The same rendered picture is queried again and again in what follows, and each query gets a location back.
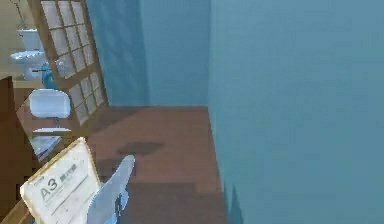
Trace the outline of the white toilet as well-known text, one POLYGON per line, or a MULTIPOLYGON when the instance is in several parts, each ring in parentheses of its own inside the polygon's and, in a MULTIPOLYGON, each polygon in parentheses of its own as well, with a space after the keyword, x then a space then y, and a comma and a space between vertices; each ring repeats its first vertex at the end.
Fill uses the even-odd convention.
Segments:
POLYGON ((19 29, 24 49, 10 55, 11 60, 23 70, 25 80, 41 76, 41 66, 47 62, 44 47, 36 29, 19 29))

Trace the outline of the blue toilet brush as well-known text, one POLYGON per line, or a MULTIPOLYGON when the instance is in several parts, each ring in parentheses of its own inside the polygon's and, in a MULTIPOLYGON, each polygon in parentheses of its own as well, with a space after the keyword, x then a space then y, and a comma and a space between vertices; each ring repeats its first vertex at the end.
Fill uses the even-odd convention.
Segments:
POLYGON ((42 79, 42 84, 44 85, 45 88, 47 89, 56 88, 53 72, 51 71, 48 63, 44 63, 41 66, 41 79, 42 79))

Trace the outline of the wooden lattice room door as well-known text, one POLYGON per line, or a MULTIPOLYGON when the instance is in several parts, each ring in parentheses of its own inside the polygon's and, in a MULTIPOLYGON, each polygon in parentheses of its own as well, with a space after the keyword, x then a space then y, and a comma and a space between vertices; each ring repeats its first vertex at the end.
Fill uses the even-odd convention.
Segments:
POLYGON ((58 89, 71 99, 71 120, 88 128, 108 105, 85 0, 27 0, 58 89))

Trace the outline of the white open book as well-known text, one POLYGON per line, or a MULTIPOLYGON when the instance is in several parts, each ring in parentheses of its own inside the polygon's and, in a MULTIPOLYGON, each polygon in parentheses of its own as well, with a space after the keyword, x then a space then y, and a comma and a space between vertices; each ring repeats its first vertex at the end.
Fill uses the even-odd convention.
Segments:
POLYGON ((45 159, 60 141, 59 136, 35 136, 30 139, 34 153, 39 161, 45 159))

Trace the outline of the white paper pack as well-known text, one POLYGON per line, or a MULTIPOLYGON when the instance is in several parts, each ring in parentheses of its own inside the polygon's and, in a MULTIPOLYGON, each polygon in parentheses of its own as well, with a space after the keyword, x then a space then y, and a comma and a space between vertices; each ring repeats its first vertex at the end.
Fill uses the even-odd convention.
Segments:
POLYGON ((36 224, 86 224, 100 187, 91 150, 80 137, 30 177, 20 195, 36 224))

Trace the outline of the brown wooden desk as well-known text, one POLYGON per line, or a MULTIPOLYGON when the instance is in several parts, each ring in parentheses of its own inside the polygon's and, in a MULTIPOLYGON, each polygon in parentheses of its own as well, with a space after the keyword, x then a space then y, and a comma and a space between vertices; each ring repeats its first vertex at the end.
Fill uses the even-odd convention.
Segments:
POLYGON ((0 79, 0 224, 32 224, 20 186, 42 163, 18 119, 12 77, 0 79))

